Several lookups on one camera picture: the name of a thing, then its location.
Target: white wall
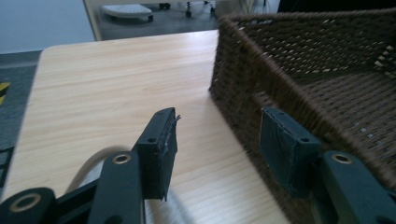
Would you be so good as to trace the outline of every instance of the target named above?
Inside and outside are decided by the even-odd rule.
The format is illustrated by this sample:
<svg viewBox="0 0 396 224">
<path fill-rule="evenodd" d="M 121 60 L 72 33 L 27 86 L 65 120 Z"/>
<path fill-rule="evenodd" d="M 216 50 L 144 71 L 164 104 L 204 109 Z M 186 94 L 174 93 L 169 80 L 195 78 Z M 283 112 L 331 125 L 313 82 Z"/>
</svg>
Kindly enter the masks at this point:
<svg viewBox="0 0 396 224">
<path fill-rule="evenodd" d="M 0 54 L 88 41 L 82 0 L 0 0 Z"/>
</svg>

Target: light wood tabletop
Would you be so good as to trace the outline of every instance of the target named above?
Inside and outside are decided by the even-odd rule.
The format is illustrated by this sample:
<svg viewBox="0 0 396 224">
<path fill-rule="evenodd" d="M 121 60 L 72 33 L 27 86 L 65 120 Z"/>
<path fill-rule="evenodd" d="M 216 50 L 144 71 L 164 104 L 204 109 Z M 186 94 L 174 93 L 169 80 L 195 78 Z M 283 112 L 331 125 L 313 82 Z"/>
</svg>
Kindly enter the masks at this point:
<svg viewBox="0 0 396 224">
<path fill-rule="evenodd" d="M 287 223 L 210 98 L 218 32 L 57 46 L 42 52 L 3 200 L 29 188 L 62 196 L 101 148 L 132 147 L 174 106 L 171 188 L 197 223 Z"/>
</svg>

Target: brown wicker basket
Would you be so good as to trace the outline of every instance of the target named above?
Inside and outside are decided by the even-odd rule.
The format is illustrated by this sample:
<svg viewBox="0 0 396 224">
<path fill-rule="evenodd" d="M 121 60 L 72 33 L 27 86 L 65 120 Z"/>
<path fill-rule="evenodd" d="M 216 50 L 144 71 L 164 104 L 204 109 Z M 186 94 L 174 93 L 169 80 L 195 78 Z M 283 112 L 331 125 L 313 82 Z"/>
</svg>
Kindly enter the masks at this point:
<svg viewBox="0 0 396 224">
<path fill-rule="evenodd" d="M 226 16 L 210 92 L 293 223 L 310 223 L 259 152 L 261 108 L 289 113 L 396 189 L 396 8 Z"/>
</svg>

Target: gray carpet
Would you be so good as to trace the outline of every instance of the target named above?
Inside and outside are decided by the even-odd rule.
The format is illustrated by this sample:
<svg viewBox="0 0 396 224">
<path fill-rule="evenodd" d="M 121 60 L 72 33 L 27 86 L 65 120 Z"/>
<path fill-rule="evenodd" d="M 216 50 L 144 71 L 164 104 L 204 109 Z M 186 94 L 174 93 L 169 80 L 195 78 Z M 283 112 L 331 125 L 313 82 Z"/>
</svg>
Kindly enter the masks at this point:
<svg viewBox="0 0 396 224">
<path fill-rule="evenodd" d="M 210 5 L 191 3 L 191 18 L 186 18 L 186 4 L 173 3 L 168 10 L 159 5 L 145 5 L 153 11 L 154 21 L 141 19 L 111 20 L 102 14 L 101 31 L 106 40 L 149 35 L 169 35 L 185 32 L 214 30 L 217 18 L 210 14 Z M 41 51 L 0 54 L 0 82 L 10 82 L 6 99 L 0 105 L 0 198 L 21 128 L 32 81 Z"/>
</svg>

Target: cable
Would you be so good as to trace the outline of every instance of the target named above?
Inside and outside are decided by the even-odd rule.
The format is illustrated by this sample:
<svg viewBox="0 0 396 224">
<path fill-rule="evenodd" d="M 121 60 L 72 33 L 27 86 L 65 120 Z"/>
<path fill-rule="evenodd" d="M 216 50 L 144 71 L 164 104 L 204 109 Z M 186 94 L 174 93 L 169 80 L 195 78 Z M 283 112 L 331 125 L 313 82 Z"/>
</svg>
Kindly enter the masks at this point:
<svg viewBox="0 0 396 224">
<path fill-rule="evenodd" d="M 84 164 L 79 168 L 76 176 L 73 178 L 69 187 L 67 188 L 65 193 L 69 193 L 74 189 L 77 189 L 82 181 L 84 181 L 86 175 L 92 170 L 99 162 L 103 161 L 105 158 L 110 155 L 121 152 L 121 151 L 130 151 L 131 149 L 124 146 L 113 146 L 113 147 L 105 147 L 102 150 L 96 152 L 90 158 L 84 162 Z"/>
</svg>

